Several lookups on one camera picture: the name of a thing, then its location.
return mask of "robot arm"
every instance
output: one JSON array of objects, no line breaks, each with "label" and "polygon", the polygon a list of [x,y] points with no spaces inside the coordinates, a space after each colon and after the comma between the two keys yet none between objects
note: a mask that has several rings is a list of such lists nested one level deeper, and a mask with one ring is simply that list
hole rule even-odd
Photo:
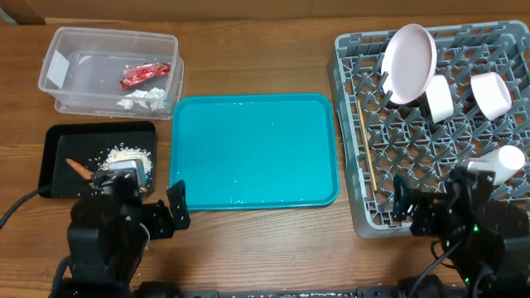
[{"label": "robot arm", "polygon": [[[90,198],[72,207],[67,233],[70,256],[58,269],[51,297],[131,296],[129,282],[148,242],[171,238],[176,230],[189,227],[184,182],[167,190],[169,208],[161,200],[143,204],[143,175],[138,160],[118,161],[94,173]],[[63,280],[65,265],[72,277]],[[142,293],[149,287],[142,286]]]},{"label": "robot arm", "polygon": [[[456,167],[445,182],[446,193],[428,193],[411,189],[395,175],[394,219],[410,218],[413,236],[440,239],[469,297],[526,297],[528,215],[509,203],[490,200],[493,181],[492,172]],[[426,297],[422,293],[437,287],[436,282],[427,287],[421,286],[422,281],[407,284],[412,287],[404,286],[403,292],[408,290],[409,297]]]}]

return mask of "teal tray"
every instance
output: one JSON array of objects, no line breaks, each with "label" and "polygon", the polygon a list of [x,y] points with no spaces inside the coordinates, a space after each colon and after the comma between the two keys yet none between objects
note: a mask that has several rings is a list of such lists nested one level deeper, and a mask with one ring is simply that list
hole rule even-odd
[{"label": "teal tray", "polygon": [[328,205],[339,193],[334,131],[321,94],[182,99],[170,185],[184,180],[191,211]]}]

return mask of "wooden stick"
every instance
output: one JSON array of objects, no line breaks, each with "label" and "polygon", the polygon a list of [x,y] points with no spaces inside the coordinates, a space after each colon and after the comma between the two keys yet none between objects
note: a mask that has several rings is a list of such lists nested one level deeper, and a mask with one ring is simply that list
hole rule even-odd
[{"label": "wooden stick", "polygon": [[363,140],[364,140],[364,150],[366,151],[366,155],[368,156],[368,166],[370,167],[370,174],[372,175],[372,187],[373,191],[378,190],[378,183],[375,180],[375,174],[373,171],[373,165],[372,165],[372,156],[370,154],[370,148],[368,148],[368,138],[366,137],[366,127],[364,126],[364,120],[363,120],[363,110],[361,109],[361,103],[357,99],[357,111],[359,112],[359,120],[361,122],[361,130],[363,131]]}]

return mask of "dish rack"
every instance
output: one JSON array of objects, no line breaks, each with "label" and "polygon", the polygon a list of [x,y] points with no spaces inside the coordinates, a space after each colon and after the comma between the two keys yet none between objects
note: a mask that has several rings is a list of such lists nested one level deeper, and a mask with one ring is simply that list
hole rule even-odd
[{"label": "dish rack", "polygon": [[[328,64],[330,87],[343,137],[344,174],[354,229],[364,238],[410,234],[410,222],[394,222],[392,218],[393,175],[398,171],[412,186],[445,191],[443,180],[455,163],[468,156],[514,145],[528,159],[530,34],[525,24],[488,22],[427,30],[436,43],[436,74],[447,78],[455,109],[438,124],[428,120],[424,97],[397,106],[390,102],[392,92],[383,91],[388,74],[381,73],[381,64],[395,31],[344,34],[335,40]],[[512,109],[494,121],[480,112],[470,87],[471,75],[490,71],[503,77],[513,100]],[[368,144],[363,139],[359,113]],[[491,199],[507,200],[530,214],[529,180],[527,162],[494,189]]]}]

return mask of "clear plastic container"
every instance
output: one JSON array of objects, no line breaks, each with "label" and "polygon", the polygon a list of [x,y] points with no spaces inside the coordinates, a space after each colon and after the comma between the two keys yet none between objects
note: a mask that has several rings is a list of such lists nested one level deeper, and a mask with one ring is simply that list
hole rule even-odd
[{"label": "clear plastic container", "polygon": [[[127,67],[151,63],[171,63],[171,73],[126,89],[120,85]],[[174,36],[62,27],[50,43],[38,85],[55,97],[60,113],[171,119],[183,76]],[[131,96],[137,90],[157,96]]]}]

